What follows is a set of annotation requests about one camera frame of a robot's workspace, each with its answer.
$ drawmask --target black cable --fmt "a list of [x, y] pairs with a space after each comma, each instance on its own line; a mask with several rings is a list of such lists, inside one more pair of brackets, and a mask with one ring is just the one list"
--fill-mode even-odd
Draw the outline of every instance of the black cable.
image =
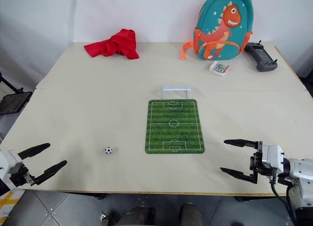
[[[285, 208], [286, 208], [286, 210], [287, 210], [287, 212], [288, 212], [288, 214], [289, 214], [289, 216], [291, 218], [291, 221], [294, 224], [294, 226], [297, 226], [297, 222], [296, 222], [296, 220], [294, 218], [294, 215], [293, 215], [293, 212], [292, 212], [292, 209], [291, 209], [291, 204], [285, 202], [284, 199], [281, 196], [278, 195], [278, 193], [276, 192], [276, 189], [275, 189], [275, 183], [273, 181], [271, 181], [270, 187], [271, 187], [274, 195], [284, 204], [284, 206], [285, 206]], [[288, 186], [287, 187], [287, 201], [288, 201], [288, 198], [289, 198], [289, 189], [290, 189], [290, 187]]]

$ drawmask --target center circle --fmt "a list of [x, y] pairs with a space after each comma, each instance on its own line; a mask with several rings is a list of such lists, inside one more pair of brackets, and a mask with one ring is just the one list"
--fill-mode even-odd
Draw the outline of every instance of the center circle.
[[179, 123], [177, 120], [171, 120], [168, 122], [168, 125], [170, 125], [170, 127], [178, 127]]

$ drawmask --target dinosaur print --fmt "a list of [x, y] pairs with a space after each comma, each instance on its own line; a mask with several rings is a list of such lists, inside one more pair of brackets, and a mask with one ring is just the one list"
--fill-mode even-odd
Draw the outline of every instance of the dinosaur print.
[[230, 28], [237, 27], [241, 22], [241, 16], [238, 11], [238, 7], [233, 5], [230, 1], [228, 6], [224, 6], [224, 11], [221, 14], [222, 19], [218, 19], [220, 26], [216, 26], [212, 30], [212, 33], [209, 31], [207, 34], [202, 31], [199, 32], [200, 40], [204, 42], [201, 46], [205, 47], [203, 57], [205, 59], [212, 59], [212, 50], [215, 50], [215, 56], [220, 57], [220, 52], [223, 50], [225, 42], [231, 36]]

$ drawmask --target gray tiled floor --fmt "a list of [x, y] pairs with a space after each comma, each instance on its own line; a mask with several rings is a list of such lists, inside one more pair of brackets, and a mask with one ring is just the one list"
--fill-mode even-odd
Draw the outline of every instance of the gray tiled floor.
[[288, 214], [277, 199], [238, 202], [233, 197], [196, 195], [107, 194], [104, 199], [48, 191], [26, 191], [4, 226], [99, 226], [103, 210], [119, 219], [133, 207], [156, 209], [159, 226], [178, 226], [184, 203], [195, 204], [204, 226], [288, 226]]

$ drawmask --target red cloth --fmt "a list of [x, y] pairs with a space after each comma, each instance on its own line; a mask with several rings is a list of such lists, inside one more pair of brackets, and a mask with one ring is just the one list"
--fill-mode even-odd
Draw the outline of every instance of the red cloth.
[[86, 52], [91, 56], [112, 56], [114, 53], [125, 55], [129, 60], [138, 59], [136, 52], [135, 32], [131, 29], [121, 29], [109, 39], [85, 45]]

